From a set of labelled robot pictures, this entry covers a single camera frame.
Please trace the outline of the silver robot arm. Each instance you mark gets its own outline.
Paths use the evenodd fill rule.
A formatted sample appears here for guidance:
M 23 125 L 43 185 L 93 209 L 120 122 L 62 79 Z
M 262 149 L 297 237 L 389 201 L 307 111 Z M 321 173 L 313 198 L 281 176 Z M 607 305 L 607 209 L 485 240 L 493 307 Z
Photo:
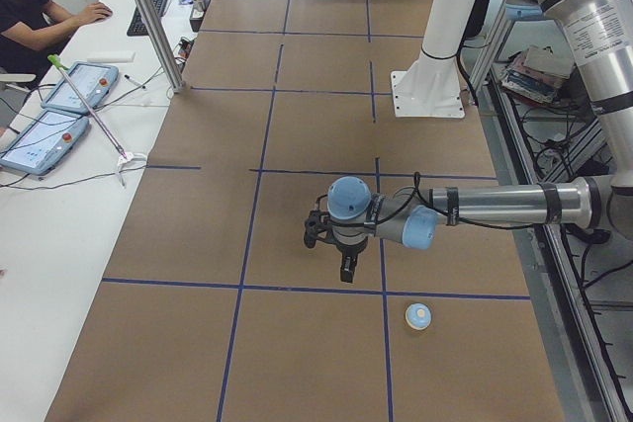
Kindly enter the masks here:
M 340 278 L 351 282 L 372 237 L 426 249 L 438 223 L 517 230 L 565 224 L 592 235 L 632 234 L 632 0 L 510 0 L 508 13 L 555 21 L 574 57 L 575 85 L 567 97 L 540 106 L 509 92 L 506 104 L 535 165 L 558 150 L 564 183 L 546 171 L 536 185 L 373 194 L 356 177 L 329 188 L 326 211 L 306 223 L 305 242 L 334 245 Z

